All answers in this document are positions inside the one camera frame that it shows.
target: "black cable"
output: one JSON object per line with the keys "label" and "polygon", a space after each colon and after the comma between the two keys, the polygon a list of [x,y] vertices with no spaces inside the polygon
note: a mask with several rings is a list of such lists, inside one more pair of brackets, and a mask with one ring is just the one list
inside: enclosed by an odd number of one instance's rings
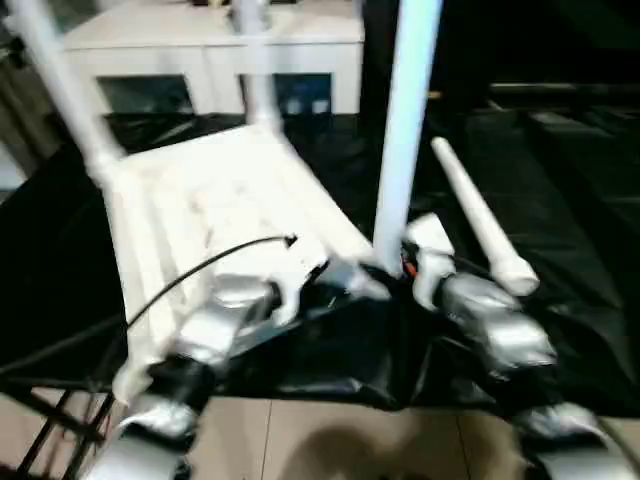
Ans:
{"label": "black cable", "polygon": [[[225,250],[222,253],[219,253],[218,255],[215,255],[201,263],[199,263],[198,265],[196,265],[195,267],[193,267],[192,269],[188,270],[187,272],[183,273],[182,275],[180,275],[179,277],[177,277],[175,280],[171,281],[169,284],[167,284],[162,290],[160,290],[145,306],[143,306],[129,321],[129,323],[127,324],[127,330],[129,330],[131,327],[133,327],[133,325],[135,325],[141,318],[142,316],[149,310],[149,308],[151,308],[163,295],[165,295],[169,290],[171,290],[172,288],[174,288],[176,285],[182,283],[184,280],[186,280],[187,278],[189,278],[190,276],[192,276],[193,274],[199,272],[200,270],[202,270],[203,268],[208,267],[209,265],[221,260],[222,258],[231,255],[239,250],[243,250],[245,248],[251,247],[253,245],[257,245],[259,243],[266,243],[266,242],[273,242],[273,241],[278,241],[278,240],[282,240],[284,241],[288,246],[292,245],[295,241],[296,238],[295,237],[287,237],[284,235],[278,235],[278,236],[273,236],[273,237],[264,237],[264,238],[259,238],[257,240],[252,240],[250,242],[246,242],[243,243],[241,245],[237,245],[235,247],[232,247],[228,250]],[[100,323],[97,323],[96,325],[92,325],[90,327],[88,327],[85,331],[77,333],[76,335],[72,335],[70,337],[67,337],[63,340],[60,340],[59,342],[54,343],[53,345],[49,345],[41,350],[38,350],[35,353],[32,353],[30,355],[27,355],[23,358],[19,358],[17,360],[14,360],[12,362],[9,362],[5,365],[0,366],[0,376],[5,376],[9,373],[13,373],[16,370],[21,370],[24,369],[28,366],[31,366],[35,363],[39,363],[49,357],[52,357],[54,355],[59,354],[60,352],[67,350],[75,345],[77,345],[78,343],[84,342],[85,340],[92,338],[96,335],[98,335],[100,332],[102,332],[103,330],[112,327],[114,325],[117,325],[118,323],[122,322],[122,316],[121,315],[114,315],[112,317],[108,317],[107,319],[101,321]],[[114,345],[115,347],[117,347],[118,343],[117,340],[114,340],[111,345],[108,347],[108,352],[107,354],[105,354],[105,357],[103,358],[108,358],[108,360],[110,360],[110,357],[115,353],[114,351]],[[99,368],[100,370],[102,370],[102,368],[106,368],[103,367],[104,364],[104,360],[100,363]]]}
{"label": "black cable", "polygon": [[[285,236],[285,235],[276,235],[272,237],[258,238],[257,240],[252,240],[250,242],[245,242],[240,245],[236,245],[235,247],[229,248],[228,250],[225,250],[222,253],[214,255],[213,257],[187,270],[182,275],[176,277],[174,280],[169,282],[164,288],[162,288],[162,290],[156,293],[153,296],[153,298],[151,298],[151,300],[147,302],[145,306],[143,306],[140,310],[138,310],[138,313],[136,313],[133,317],[131,317],[131,320],[129,320],[127,324],[127,330],[131,329],[137,322],[139,322],[140,319],[144,316],[144,314],[147,313],[147,311],[158,300],[160,300],[160,298],[162,298],[167,292],[173,289],[176,285],[179,285],[180,283],[184,282],[187,278],[191,277],[193,274],[208,267],[209,265],[216,263],[217,261],[222,260],[223,258],[233,253],[236,253],[239,250],[244,250],[245,248],[252,247],[260,243],[283,241],[287,244],[287,246],[291,246],[296,240],[297,238],[294,236]],[[98,367],[94,371],[93,379],[96,380],[97,382],[102,381],[102,377],[104,377],[106,373],[105,370],[109,367],[109,363],[111,362],[113,355],[115,355],[115,353],[117,352],[117,347],[118,347],[118,342],[117,342],[117,339],[115,339],[113,342],[111,342],[111,345],[109,345],[109,347],[107,348],[105,355],[102,357],[102,361],[98,364]],[[94,387],[95,388],[91,388],[92,395],[95,395],[100,389],[97,383],[94,384]]]}

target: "tile floor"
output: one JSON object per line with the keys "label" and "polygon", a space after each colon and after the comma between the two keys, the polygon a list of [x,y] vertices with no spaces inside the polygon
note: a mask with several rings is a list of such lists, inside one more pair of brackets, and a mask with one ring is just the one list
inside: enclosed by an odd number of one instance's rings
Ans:
{"label": "tile floor", "polygon": [[[77,395],[68,411],[85,405]],[[0,397],[0,463],[17,465],[42,423]],[[640,452],[640,422],[609,423]],[[32,473],[63,472],[73,438],[60,443],[56,461],[47,466],[45,448]],[[209,404],[190,460],[194,480],[516,480],[522,467],[511,428],[481,413],[227,398]]]}

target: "black tablecloth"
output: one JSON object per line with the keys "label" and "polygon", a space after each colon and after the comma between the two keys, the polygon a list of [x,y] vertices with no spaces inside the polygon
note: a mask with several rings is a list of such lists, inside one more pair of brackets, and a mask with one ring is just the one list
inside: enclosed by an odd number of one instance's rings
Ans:
{"label": "black tablecloth", "polygon": [[[633,182],[638,144],[629,134],[637,124],[588,113],[571,120],[571,128],[544,115],[478,113],[448,134],[516,248],[540,276],[541,286],[526,308],[558,350],[557,376],[548,387],[598,413],[639,416],[633,247],[640,187]],[[119,116],[111,123],[121,143],[139,151],[228,128],[239,119]],[[370,236],[381,142],[359,133],[352,118],[288,121],[285,130],[338,205]],[[3,336],[3,363],[84,325],[122,315],[99,192],[77,153],[63,153],[0,208],[9,272],[2,291],[9,307],[6,324],[12,325]],[[411,216],[428,211],[440,215],[459,255],[486,262],[423,145]],[[341,298],[331,309],[316,310],[288,335],[234,360],[218,393],[499,412],[488,392],[462,373],[464,355],[451,356],[446,322],[413,305],[406,285],[392,282],[391,288],[391,302]],[[119,325],[12,380],[81,386],[114,335],[124,347]]]}

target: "white cabinet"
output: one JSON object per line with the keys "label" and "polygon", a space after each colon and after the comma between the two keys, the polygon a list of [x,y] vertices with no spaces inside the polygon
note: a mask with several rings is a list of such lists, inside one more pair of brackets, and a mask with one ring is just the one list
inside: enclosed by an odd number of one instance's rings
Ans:
{"label": "white cabinet", "polygon": [[[356,113],[362,22],[349,0],[303,0],[269,8],[268,42],[277,74],[327,74],[333,113]],[[100,78],[180,75],[197,114],[241,114],[244,39],[226,8],[131,1],[65,35],[65,48],[95,109],[113,105]]]}

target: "white cylinder rod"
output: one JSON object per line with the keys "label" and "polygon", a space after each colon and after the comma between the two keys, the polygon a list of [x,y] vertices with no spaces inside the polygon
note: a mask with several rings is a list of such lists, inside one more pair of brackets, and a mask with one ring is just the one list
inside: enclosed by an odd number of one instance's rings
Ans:
{"label": "white cylinder rod", "polygon": [[393,60],[373,246],[377,260],[400,274],[404,234],[442,0],[402,0]]}
{"label": "white cylinder rod", "polygon": [[268,0],[234,0],[238,14],[240,32],[245,38],[244,60],[246,62],[245,92],[247,99],[247,121],[280,126],[280,115],[276,108],[275,88],[271,76],[271,49],[266,44],[268,32],[264,14],[268,11]]}
{"label": "white cylinder rod", "polygon": [[89,174],[101,181],[105,167],[122,156],[122,150],[82,94],[58,39],[51,13],[42,0],[9,0],[18,31],[31,58],[80,148]]}
{"label": "white cylinder rod", "polygon": [[534,292],[540,283],[538,277],[529,262],[516,252],[449,142],[436,137],[431,146],[489,259],[493,278],[512,295]]}

